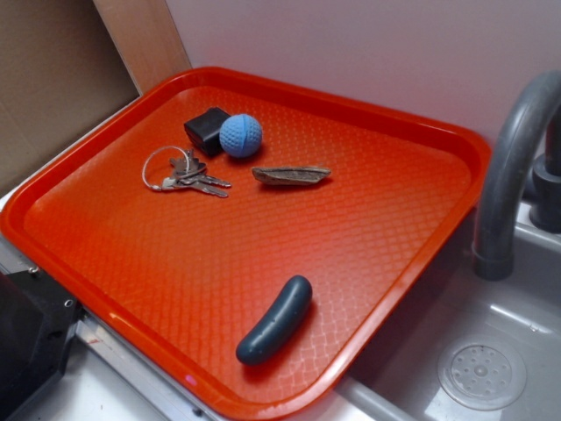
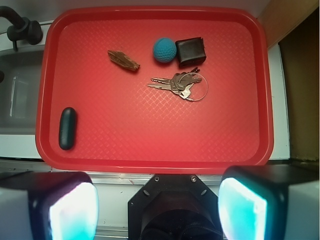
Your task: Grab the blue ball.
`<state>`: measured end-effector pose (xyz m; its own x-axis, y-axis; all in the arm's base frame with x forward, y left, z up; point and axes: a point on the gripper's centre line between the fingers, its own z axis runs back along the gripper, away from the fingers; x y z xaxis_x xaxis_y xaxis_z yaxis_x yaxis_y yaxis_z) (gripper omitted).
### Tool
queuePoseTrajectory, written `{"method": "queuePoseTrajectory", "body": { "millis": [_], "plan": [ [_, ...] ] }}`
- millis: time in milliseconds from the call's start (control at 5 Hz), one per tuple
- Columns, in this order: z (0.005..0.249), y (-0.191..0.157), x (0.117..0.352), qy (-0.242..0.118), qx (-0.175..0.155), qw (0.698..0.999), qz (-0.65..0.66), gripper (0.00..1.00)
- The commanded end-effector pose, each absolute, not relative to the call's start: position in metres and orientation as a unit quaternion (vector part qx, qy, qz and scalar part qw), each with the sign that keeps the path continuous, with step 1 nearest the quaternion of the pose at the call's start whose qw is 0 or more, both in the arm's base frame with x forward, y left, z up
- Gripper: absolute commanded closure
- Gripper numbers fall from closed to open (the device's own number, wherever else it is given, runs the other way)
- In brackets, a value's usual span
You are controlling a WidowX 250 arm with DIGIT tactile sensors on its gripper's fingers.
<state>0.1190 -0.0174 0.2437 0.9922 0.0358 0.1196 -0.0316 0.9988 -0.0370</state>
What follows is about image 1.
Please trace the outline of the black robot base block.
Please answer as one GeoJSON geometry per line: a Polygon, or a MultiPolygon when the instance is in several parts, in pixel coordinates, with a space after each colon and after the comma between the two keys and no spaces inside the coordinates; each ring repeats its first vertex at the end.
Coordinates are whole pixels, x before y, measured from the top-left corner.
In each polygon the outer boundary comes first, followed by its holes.
{"type": "Polygon", "coordinates": [[[1,419],[12,420],[65,374],[81,312],[49,274],[1,275],[1,419]]]}

